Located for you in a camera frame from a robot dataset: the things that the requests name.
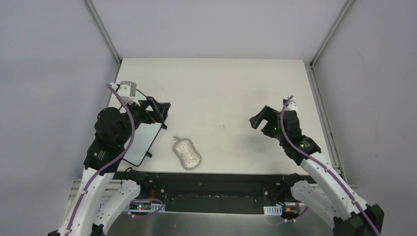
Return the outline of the silver mesh sponge eraser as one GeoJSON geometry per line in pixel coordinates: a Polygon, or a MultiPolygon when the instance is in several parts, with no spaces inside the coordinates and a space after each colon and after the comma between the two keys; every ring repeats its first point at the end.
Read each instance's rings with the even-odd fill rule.
{"type": "Polygon", "coordinates": [[[179,159],[181,166],[185,170],[194,170],[202,162],[202,156],[196,150],[193,142],[189,138],[173,137],[176,142],[173,144],[173,152],[179,159]]]}

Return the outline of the small black-framed whiteboard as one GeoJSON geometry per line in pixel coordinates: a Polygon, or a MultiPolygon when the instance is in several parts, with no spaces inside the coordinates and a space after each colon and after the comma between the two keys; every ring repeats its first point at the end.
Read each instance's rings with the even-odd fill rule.
{"type": "Polygon", "coordinates": [[[161,123],[141,123],[136,129],[133,144],[124,156],[123,161],[134,167],[139,167],[147,157],[152,158],[150,148],[162,127],[163,124],[161,123]]]}

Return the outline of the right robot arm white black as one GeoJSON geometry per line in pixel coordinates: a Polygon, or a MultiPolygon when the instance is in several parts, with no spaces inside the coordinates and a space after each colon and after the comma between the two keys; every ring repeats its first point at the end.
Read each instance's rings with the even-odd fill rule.
{"type": "Polygon", "coordinates": [[[269,106],[249,122],[262,133],[277,139],[285,154],[309,174],[321,189],[314,190],[307,180],[294,173],[283,178],[269,198],[277,203],[299,201],[320,216],[335,236],[379,236],[384,212],[360,197],[328,163],[316,142],[302,134],[295,110],[277,111],[269,106]]]}

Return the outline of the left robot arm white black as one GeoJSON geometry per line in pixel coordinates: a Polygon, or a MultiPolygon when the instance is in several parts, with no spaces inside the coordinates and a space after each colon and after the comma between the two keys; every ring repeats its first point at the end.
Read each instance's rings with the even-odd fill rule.
{"type": "Polygon", "coordinates": [[[118,167],[132,145],[141,124],[165,120],[171,103],[148,96],[138,103],[123,103],[125,112],[107,107],[97,115],[95,138],[84,161],[81,185],[74,205],[51,236],[105,236],[111,225],[134,199],[149,195],[148,175],[139,171],[119,172],[118,167]]]}

